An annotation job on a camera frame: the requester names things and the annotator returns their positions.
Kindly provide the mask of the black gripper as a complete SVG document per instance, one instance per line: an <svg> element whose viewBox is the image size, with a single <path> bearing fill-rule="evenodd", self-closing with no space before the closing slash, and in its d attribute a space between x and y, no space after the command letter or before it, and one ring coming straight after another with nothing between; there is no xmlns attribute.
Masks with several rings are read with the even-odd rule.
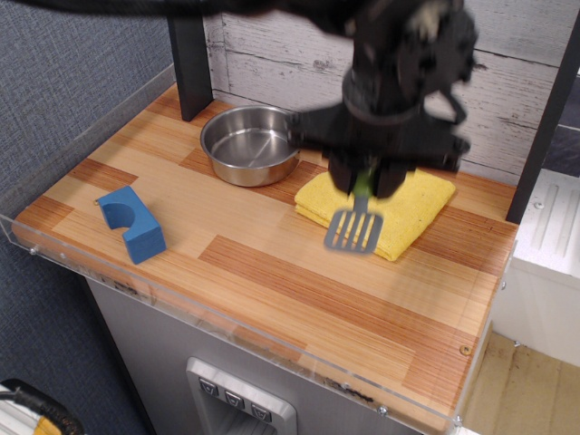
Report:
<svg viewBox="0 0 580 435"><path fill-rule="evenodd" d="M320 150L328 158L334 186L345 194L353 191L361 171L379 161L372 192L376 198L390 198L406 178L406 162L456 171L470 150L470 143L455 134L451 121L431 116L422 106L366 121L338 103L291 113L285 125L291 145Z"/></svg>

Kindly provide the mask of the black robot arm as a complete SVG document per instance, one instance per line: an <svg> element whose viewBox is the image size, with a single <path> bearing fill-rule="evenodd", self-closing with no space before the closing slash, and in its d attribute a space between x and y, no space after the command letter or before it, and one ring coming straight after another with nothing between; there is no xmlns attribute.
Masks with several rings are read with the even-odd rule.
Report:
<svg viewBox="0 0 580 435"><path fill-rule="evenodd" d="M287 117L289 142L319 149L334 185L353 192L371 173L376 198L394 194L410 170L457 171L469 142L453 97L468 82L478 33L461 1L284 1L285 12L349 38L353 60L334 106Z"/></svg>

